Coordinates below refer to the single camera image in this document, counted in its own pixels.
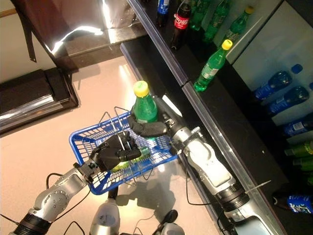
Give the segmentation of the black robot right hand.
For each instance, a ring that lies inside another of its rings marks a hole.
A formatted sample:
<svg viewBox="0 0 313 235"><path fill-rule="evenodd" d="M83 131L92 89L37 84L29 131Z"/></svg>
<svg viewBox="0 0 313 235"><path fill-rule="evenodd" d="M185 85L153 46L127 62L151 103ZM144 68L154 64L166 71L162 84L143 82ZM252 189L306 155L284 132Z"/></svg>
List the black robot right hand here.
<svg viewBox="0 0 313 235"><path fill-rule="evenodd" d="M136 119L134 108L132 108L131 114L127 117L127 120L129 127L139 136L152 138L167 135L170 137L173 134L170 128L170 122L175 123L175 115L176 113L170 111L170 109L161 109L161 114L158 115L161 121L140 123Z"/></svg>

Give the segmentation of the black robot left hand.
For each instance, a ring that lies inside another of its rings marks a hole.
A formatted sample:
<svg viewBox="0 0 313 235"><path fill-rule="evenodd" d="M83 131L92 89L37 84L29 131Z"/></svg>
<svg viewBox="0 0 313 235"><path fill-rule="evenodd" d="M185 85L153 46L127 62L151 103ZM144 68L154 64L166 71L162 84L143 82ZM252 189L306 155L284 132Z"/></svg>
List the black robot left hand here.
<svg viewBox="0 0 313 235"><path fill-rule="evenodd" d="M89 158L101 172L109 171L121 162L127 162L141 156L141 151L129 131L114 134L93 149Z"/></svg>

